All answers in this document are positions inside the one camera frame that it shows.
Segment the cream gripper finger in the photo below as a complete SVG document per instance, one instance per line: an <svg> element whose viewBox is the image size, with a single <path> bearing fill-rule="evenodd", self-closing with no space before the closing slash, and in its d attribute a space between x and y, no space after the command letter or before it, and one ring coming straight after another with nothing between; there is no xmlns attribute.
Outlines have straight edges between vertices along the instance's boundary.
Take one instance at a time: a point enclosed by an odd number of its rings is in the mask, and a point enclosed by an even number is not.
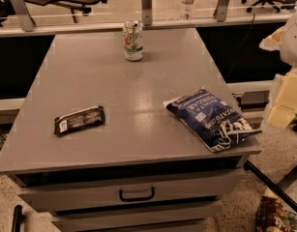
<svg viewBox="0 0 297 232"><path fill-rule="evenodd" d="M267 123L285 129L297 115L297 68L286 75L277 74L270 92Z"/></svg>

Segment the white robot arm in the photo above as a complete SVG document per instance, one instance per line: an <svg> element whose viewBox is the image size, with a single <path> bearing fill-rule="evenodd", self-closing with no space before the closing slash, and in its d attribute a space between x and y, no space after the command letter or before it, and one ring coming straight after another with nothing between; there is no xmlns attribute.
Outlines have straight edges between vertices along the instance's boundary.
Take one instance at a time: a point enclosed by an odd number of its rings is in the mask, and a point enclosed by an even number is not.
<svg viewBox="0 0 297 232"><path fill-rule="evenodd" d="M291 67L285 75L276 74L269 93L261 122L261 129L284 130L297 115L297 10L285 26L264 39L260 47L266 49L268 43L279 49L281 60Z"/></svg>

